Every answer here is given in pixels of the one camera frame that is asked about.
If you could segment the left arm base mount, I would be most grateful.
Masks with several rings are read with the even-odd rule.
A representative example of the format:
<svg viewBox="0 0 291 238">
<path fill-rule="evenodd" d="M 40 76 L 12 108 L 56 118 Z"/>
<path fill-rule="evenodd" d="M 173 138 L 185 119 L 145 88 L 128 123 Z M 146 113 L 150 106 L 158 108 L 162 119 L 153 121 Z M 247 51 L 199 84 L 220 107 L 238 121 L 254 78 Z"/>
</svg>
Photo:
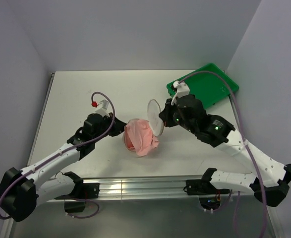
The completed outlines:
<svg viewBox="0 0 291 238">
<path fill-rule="evenodd" d="M 72 193 L 66 195 L 65 200 L 75 200 L 75 202 L 64 203 L 64 211 L 66 212 L 66 214 L 74 216 L 76 218 L 87 218 L 95 216 L 100 210 L 100 205 L 96 203 L 93 199 L 98 198 L 100 191 L 99 188 L 100 184 L 96 182 L 83 183 L 78 188 L 75 188 Z M 92 206 L 92 208 L 95 208 L 93 214 L 82 217 L 75 215 L 75 213 L 82 213 L 85 208 L 88 208 L 88 206 Z"/>
</svg>

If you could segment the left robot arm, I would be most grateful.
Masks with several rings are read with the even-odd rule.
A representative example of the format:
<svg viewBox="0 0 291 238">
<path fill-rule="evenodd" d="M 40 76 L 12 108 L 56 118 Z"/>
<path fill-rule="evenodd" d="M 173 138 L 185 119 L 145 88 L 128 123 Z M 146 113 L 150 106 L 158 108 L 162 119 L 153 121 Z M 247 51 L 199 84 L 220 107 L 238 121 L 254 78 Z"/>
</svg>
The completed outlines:
<svg viewBox="0 0 291 238">
<path fill-rule="evenodd" d="M 86 187 L 80 176 L 73 172 L 59 178 L 53 176 L 90 154 L 102 138 L 123 133 L 125 126 L 113 113 L 90 114 L 83 126 L 54 153 L 20 170 L 7 170 L 0 182 L 0 219 L 20 222 L 49 200 L 83 199 Z"/>
</svg>

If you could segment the pink bra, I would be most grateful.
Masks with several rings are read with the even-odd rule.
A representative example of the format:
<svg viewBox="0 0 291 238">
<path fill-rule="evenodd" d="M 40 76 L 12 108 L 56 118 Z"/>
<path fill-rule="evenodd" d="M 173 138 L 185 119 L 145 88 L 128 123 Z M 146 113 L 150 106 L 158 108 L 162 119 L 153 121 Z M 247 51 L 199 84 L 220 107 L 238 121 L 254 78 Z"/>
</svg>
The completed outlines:
<svg viewBox="0 0 291 238">
<path fill-rule="evenodd" d="M 159 146 L 158 138 L 144 119 L 131 119 L 124 127 L 122 139 L 126 149 L 138 157 L 149 155 Z"/>
</svg>

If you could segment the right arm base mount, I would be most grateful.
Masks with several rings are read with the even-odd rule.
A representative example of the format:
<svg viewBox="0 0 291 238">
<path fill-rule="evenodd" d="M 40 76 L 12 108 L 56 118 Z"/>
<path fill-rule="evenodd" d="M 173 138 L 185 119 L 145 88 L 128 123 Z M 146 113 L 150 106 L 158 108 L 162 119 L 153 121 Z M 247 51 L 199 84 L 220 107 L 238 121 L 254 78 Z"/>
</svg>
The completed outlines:
<svg viewBox="0 0 291 238">
<path fill-rule="evenodd" d="M 183 191 L 191 195 L 210 195 L 199 199 L 199 203 L 203 209 L 216 210 L 221 205 L 220 192 L 209 183 L 203 182 L 200 179 L 188 179 Z"/>
</svg>

